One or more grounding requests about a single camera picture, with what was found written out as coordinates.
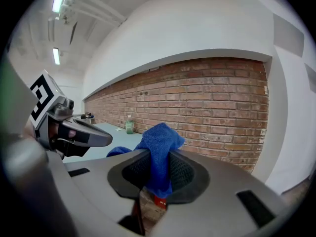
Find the grey wall panel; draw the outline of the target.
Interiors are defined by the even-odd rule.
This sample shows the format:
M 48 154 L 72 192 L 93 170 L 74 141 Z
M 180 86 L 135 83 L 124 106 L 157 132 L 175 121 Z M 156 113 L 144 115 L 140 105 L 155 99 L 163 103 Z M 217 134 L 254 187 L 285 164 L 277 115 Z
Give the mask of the grey wall panel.
M 305 67 L 308 75 L 310 90 L 316 94 L 316 72 L 307 64 L 305 64 Z
M 304 50 L 304 34 L 293 24 L 273 14 L 274 45 L 302 58 Z

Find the person's left hand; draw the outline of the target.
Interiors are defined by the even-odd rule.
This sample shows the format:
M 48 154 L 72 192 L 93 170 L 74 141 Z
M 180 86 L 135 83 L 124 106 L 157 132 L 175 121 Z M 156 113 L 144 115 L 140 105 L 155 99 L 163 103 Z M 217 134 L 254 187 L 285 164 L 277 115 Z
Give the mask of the person's left hand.
M 76 135 L 75 130 L 71 130 L 62 123 L 51 123 L 48 126 L 48 135 L 50 139 L 72 139 Z

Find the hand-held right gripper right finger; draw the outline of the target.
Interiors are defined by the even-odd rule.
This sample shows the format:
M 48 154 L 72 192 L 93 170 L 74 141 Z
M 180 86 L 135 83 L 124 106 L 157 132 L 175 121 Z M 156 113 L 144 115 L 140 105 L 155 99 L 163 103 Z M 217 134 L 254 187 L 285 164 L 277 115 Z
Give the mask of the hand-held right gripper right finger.
M 170 204 L 152 229 L 150 237 L 270 237 L 285 223 L 290 207 L 281 196 L 242 168 L 220 160 L 183 150 L 172 151 L 203 166 L 207 188 L 193 202 Z M 259 227 L 239 196 L 253 194 L 266 218 Z

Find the blue wiping cloth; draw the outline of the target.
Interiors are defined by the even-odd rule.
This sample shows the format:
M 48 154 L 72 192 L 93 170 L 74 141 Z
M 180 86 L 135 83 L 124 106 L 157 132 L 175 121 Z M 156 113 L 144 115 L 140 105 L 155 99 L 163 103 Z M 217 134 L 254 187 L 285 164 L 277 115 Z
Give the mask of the blue wiping cloth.
M 156 197 L 167 198 L 172 193 L 169 152 L 179 149 L 184 142 L 184 138 L 165 123 L 155 125 L 143 133 L 134 148 L 146 149 L 150 154 L 128 166 L 122 172 L 123 177 L 139 189 L 146 187 Z

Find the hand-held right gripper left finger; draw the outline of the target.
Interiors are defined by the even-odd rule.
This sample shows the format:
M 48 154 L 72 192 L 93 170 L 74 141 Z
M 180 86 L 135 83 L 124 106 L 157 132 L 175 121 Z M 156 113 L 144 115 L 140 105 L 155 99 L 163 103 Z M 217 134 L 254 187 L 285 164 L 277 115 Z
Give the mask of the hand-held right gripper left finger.
M 53 152 L 47 156 L 76 237 L 145 235 L 139 195 L 148 177 L 149 151 L 71 163 Z

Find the red fire extinguisher box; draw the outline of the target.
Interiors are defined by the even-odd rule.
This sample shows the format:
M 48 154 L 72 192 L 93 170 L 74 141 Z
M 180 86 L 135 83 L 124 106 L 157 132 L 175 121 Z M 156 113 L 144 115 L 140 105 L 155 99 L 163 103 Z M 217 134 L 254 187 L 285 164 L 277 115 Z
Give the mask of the red fire extinguisher box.
M 166 213 L 166 202 L 153 193 L 142 190 L 139 194 L 140 219 L 145 236 L 149 236 Z

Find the green tinted plastic bottle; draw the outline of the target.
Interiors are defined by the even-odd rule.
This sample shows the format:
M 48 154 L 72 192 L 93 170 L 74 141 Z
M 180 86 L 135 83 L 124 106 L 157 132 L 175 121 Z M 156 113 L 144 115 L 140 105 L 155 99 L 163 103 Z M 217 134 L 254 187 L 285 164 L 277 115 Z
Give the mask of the green tinted plastic bottle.
M 127 134 L 133 134 L 134 133 L 134 121 L 131 115 L 127 116 L 127 120 L 125 123 L 125 129 Z

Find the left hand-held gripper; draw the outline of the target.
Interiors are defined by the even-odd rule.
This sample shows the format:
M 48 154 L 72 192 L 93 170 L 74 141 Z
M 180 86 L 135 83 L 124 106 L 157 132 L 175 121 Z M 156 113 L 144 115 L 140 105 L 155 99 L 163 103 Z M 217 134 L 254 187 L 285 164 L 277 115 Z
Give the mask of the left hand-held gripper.
M 73 118 L 73 100 L 67 98 L 46 70 L 30 86 L 38 98 L 27 121 L 24 134 L 46 150 L 65 157 L 82 157 L 90 147 L 104 147 L 113 137 L 104 130 Z M 73 138 L 71 130 L 76 131 Z

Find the white ceiling pipe bundle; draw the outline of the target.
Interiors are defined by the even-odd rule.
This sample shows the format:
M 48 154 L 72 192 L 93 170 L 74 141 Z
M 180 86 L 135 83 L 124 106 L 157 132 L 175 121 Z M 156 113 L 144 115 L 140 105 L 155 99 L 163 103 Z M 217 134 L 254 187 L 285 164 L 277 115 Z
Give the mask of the white ceiling pipe bundle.
M 76 14 L 83 14 L 111 25 L 119 27 L 127 17 L 100 0 L 62 0 L 59 18 L 66 23 L 74 20 Z

